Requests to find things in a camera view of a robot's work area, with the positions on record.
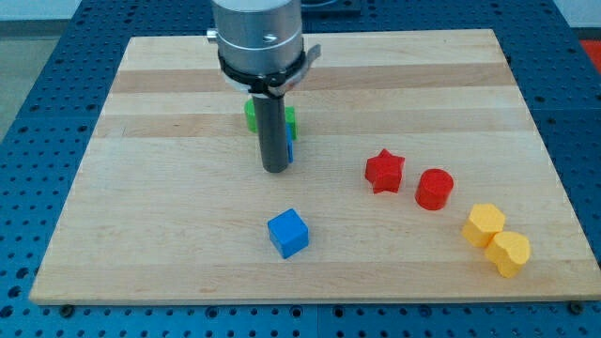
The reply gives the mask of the black clamp ring mount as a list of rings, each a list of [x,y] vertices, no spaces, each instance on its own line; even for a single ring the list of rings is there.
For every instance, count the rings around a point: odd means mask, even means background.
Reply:
[[[250,74],[234,69],[221,54],[218,59],[227,83],[240,92],[278,99],[292,90],[306,76],[312,64],[321,56],[321,45],[312,46],[287,68],[269,74]]]

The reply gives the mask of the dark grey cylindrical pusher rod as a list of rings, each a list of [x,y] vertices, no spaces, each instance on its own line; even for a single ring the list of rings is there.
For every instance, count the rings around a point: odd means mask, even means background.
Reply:
[[[253,105],[263,168],[283,172],[288,166],[284,99],[253,96]]]

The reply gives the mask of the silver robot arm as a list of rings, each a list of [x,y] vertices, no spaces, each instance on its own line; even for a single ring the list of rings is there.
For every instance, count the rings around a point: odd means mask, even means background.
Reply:
[[[290,163],[285,94],[321,56],[306,49],[300,0],[212,0],[215,26],[207,39],[217,45],[224,78],[252,97],[263,168],[283,172]]]

